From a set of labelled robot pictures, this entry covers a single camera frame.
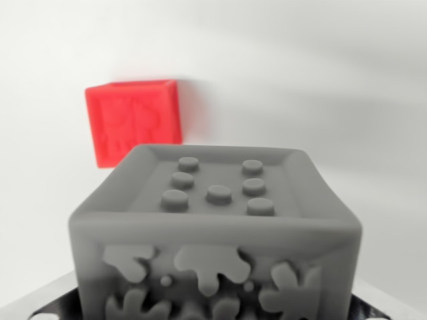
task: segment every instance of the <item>embossed design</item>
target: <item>embossed design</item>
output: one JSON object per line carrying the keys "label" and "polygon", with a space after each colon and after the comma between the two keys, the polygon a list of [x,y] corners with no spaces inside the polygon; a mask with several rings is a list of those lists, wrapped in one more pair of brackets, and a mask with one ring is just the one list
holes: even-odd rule
{"label": "embossed design", "polygon": [[212,307],[213,320],[236,320],[239,310],[239,298],[222,298]]}
{"label": "embossed design", "polygon": [[206,297],[218,291],[218,274],[234,283],[243,283],[251,271],[249,263],[239,256],[238,248],[228,245],[184,245],[173,263],[178,271],[195,271],[199,290]]}
{"label": "embossed design", "polygon": [[147,275],[147,269],[136,259],[151,259],[154,253],[152,245],[108,245],[103,260],[116,267],[129,282],[139,283]]}
{"label": "embossed design", "polygon": [[99,102],[103,131],[101,140],[109,155],[126,155],[135,145],[133,117],[126,107],[130,98],[103,99]]}
{"label": "embossed design", "polygon": [[208,320],[200,304],[186,301],[176,320]]}
{"label": "embossed design", "polygon": [[308,269],[298,284],[295,271],[288,262],[272,268],[272,279],[278,290],[262,289],[259,300],[267,312],[282,312],[281,320],[317,319],[320,302],[321,269]]}
{"label": "embossed design", "polygon": [[169,301],[156,303],[150,310],[142,311],[147,297],[147,289],[130,289],[123,300],[123,306],[114,296],[107,299],[105,305],[106,320],[168,320],[171,311]]}

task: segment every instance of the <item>red cube face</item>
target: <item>red cube face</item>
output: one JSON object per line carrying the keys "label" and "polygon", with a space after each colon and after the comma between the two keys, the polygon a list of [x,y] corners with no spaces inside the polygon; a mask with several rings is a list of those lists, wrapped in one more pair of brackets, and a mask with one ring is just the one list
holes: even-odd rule
{"label": "red cube face", "polygon": [[115,167],[139,144],[182,143],[176,81],[110,83],[85,93],[98,167]]}

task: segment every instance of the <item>3d printed cube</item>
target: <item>3d printed cube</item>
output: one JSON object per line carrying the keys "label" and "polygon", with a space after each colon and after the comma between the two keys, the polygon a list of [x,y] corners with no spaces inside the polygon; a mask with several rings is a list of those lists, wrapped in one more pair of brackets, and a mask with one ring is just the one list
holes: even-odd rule
{"label": "3d printed cube", "polygon": [[115,167],[139,144],[182,143],[176,81],[110,83],[85,93],[98,167]]}
{"label": "3d printed cube", "polygon": [[345,320],[362,228],[291,149],[136,147],[69,223],[86,320]]}

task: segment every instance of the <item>raised dot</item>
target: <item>raised dot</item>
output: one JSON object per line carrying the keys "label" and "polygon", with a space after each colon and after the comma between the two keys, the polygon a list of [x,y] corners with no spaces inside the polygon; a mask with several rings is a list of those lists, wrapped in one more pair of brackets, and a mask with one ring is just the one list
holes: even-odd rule
{"label": "raised dot", "polygon": [[263,195],[266,192],[266,183],[263,179],[252,178],[243,182],[243,192],[245,195]]}
{"label": "raised dot", "polygon": [[206,199],[215,205],[227,205],[232,202],[232,191],[223,185],[211,185],[207,188]]}
{"label": "raised dot", "polygon": [[258,160],[246,160],[242,163],[242,171],[246,175],[258,175],[262,172],[263,164]]}
{"label": "raised dot", "polygon": [[182,157],[178,160],[179,170],[193,172],[199,169],[199,159],[194,157]]}
{"label": "raised dot", "polygon": [[246,292],[252,292],[252,291],[254,290],[254,287],[255,287],[255,285],[254,285],[254,283],[253,283],[252,281],[246,281],[246,282],[243,284],[243,289],[244,289]]}
{"label": "raised dot", "polygon": [[188,195],[180,190],[167,190],[161,195],[161,205],[170,211],[183,211],[188,208]]}
{"label": "raised dot", "polygon": [[274,215],[273,201],[266,198],[253,198],[248,201],[248,215]]}
{"label": "raised dot", "polygon": [[173,282],[173,279],[170,275],[165,275],[160,279],[160,284],[164,287],[169,287]]}
{"label": "raised dot", "polygon": [[175,172],[171,183],[177,189],[189,189],[194,185],[194,177],[185,172]]}

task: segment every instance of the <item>gray plastic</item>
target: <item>gray plastic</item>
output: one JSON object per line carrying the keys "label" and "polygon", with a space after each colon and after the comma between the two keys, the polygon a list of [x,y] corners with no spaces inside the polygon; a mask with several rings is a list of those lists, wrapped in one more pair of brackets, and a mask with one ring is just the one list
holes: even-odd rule
{"label": "gray plastic", "polygon": [[31,317],[30,320],[60,320],[54,313],[39,313]]}
{"label": "gray plastic", "polygon": [[345,320],[362,228],[291,149],[136,147],[72,215],[85,320]]}

